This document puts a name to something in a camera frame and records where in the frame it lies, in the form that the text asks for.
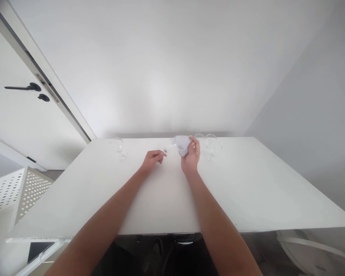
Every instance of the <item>black door handle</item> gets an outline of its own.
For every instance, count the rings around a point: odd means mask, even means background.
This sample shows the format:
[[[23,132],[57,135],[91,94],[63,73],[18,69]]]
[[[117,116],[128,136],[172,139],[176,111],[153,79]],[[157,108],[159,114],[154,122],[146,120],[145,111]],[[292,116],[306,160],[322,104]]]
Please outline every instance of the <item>black door handle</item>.
[[[30,85],[27,87],[14,87],[14,86],[5,86],[5,89],[15,89],[15,90],[35,90],[35,91],[41,91],[41,87],[34,82],[30,82]]]

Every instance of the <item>perforated metal panel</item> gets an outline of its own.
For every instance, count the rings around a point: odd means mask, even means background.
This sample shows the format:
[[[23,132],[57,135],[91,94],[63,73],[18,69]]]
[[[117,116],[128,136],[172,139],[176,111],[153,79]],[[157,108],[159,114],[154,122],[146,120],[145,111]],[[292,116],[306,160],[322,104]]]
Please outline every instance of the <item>perforated metal panel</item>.
[[[18,211],[14,225],[34,206],[41,196],[51,187],[53,181],[43,174],[27,169],[21,189]]]
[[[25,169],[0,177],[0,212],[16,204]]]

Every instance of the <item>white table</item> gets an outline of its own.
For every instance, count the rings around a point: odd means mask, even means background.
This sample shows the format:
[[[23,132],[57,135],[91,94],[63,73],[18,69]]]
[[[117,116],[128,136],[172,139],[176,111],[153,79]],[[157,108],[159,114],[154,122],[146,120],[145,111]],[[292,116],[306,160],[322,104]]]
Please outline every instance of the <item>white table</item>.
[[[71,238],[165,138],[125,139],[124,162],[110,139],[93,140],[9,233]],[[345,227],[345,212],[255,138],[219,138],[222,154],[199,173],[240,232]],[[120,234],[199,232],[177,150],[142,185]]]

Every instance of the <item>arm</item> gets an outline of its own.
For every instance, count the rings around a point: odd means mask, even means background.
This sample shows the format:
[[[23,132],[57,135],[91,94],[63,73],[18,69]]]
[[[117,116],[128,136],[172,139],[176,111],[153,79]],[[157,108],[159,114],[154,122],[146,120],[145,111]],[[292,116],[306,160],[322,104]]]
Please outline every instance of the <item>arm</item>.
[[[46,276],[91,275],[116,237],[142,182],[156,162],[162,164],[163,151],[149,151],[140,169],[79,230]]]
[[[191,188],[207,249],[220,275],[262,275],[248,246],[197,171],[200,147],[194,137],[181,168]]]

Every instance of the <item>finger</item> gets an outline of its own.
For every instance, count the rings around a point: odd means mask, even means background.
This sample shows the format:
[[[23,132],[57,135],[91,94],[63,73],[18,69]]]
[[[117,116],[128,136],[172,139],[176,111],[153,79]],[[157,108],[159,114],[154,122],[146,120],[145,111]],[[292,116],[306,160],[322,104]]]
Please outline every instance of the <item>finger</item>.
[[[148,154],[151,156],[151,157],[154,157],[160,153],[163,153],[164,156],[167,156],[165,152],[161,151],[161,150],[155,150],[155,151],[149,151]]]
[[[190,144],[189,144],[189,146],[188,146],[188,152],[189,152],[189,154],[194,154],[194,145],[195,145],[196,143],[194,142],[194,141],[192,141]]]
[[[200,144],[199,141],[197,140],[196,137],[189,137],[190,140],[192,140],[195,143],[195,151],[197,151],[198,153],[200,153]]]
[[[164,158],[164,152],[163,151],[159,151],[160,153],[158,153],[155,157],[152,158],[153,161],[157,162],[160,161],[162,158]]]

